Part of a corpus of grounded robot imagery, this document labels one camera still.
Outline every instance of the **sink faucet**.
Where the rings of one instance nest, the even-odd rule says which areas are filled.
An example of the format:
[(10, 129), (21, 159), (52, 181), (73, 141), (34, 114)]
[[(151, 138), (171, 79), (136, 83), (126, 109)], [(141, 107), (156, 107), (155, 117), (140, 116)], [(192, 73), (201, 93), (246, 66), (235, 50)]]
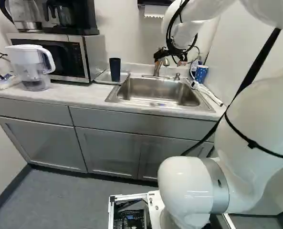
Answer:
[(159, 59), (158, 61), (155, 62), (153, 76), (159, 77), (159, 70), (163, 62), (164, 62), (163, 59)]
[(167, 57), (159, 59), (157, 62), (155, 62), (155, 67), (154, 67), (154, 73), (153, 76), (155, 77), (159, 77), (159, 70), (161, 68), (161, 65), (165, 66), (165, 67), (169, 67), (170, 66), (170, 62), (167, 59)]

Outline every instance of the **toothbrush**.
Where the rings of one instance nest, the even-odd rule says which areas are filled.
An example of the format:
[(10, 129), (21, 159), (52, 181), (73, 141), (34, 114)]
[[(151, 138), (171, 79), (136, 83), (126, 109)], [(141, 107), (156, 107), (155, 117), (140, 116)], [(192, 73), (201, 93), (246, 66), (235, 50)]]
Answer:
[(205, 87), (203, 84), (200, 84), (199, 82), (197, 81), (193, 81), (192, 82), (192, 85), (191, 85), (192, 89), (196, 89), (198, 90), (199, 92), (202, 92), (206, 95), (208, 95), (210, 97), (210, 99), (212, 99), (217, 105), (219, 106), (223, 106), (224, 103), (218, 99), (207, 87)]

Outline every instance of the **paper towel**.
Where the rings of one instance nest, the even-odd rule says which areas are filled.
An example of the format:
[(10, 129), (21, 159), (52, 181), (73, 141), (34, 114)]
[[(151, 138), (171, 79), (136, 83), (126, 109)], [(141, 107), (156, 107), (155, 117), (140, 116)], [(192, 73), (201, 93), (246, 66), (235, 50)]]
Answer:
[(168, 6), (145, 5), (145, 18), (164, 18)]

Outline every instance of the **microwave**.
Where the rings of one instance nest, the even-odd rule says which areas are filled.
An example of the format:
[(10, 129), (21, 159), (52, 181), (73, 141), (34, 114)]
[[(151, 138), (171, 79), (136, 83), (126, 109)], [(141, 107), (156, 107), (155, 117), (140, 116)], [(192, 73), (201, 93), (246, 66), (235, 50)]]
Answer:
[(52, 54), (52, 80), (90, 83), (108, 67), (105, 36), (77, 36), (47, 33), (8, 33), (11, 45), (37, 44)]

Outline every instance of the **dark blue cup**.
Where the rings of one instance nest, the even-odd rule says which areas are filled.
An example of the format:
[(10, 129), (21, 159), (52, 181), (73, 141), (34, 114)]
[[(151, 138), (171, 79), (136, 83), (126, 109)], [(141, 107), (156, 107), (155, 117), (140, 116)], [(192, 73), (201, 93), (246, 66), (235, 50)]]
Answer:
[(207, 73), (208, 73), (208, 66), (198, 65), (194, 78), (197, 82), (204, 83)]
[(111, 69), (111, 76), (113, 82), (120, 81), (121, 59), (109, 58), (109, 67)]

